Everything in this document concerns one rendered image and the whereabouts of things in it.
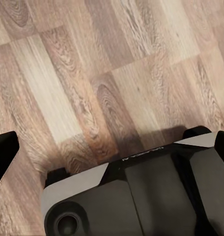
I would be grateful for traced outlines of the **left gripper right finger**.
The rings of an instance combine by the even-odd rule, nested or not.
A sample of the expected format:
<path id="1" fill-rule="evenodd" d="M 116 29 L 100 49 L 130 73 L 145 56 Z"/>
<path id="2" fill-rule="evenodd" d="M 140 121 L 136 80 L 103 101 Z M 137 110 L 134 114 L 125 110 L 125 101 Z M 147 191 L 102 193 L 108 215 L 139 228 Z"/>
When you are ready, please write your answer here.
<path id="1" fill-rule="evenodd" d="M 224 131 L 218 131 L 214 148 L 224 162 Z"/>

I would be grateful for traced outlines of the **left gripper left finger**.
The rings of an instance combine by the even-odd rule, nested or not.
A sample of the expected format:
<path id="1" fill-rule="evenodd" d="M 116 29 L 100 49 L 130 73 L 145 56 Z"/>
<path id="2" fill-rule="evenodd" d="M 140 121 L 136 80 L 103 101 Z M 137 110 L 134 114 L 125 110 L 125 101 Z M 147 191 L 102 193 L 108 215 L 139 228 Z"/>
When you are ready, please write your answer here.
<path id="1" fill-rule="evenodd" d="M 20 149 L 16 131 L 0 134 L 0 181 Z"/>

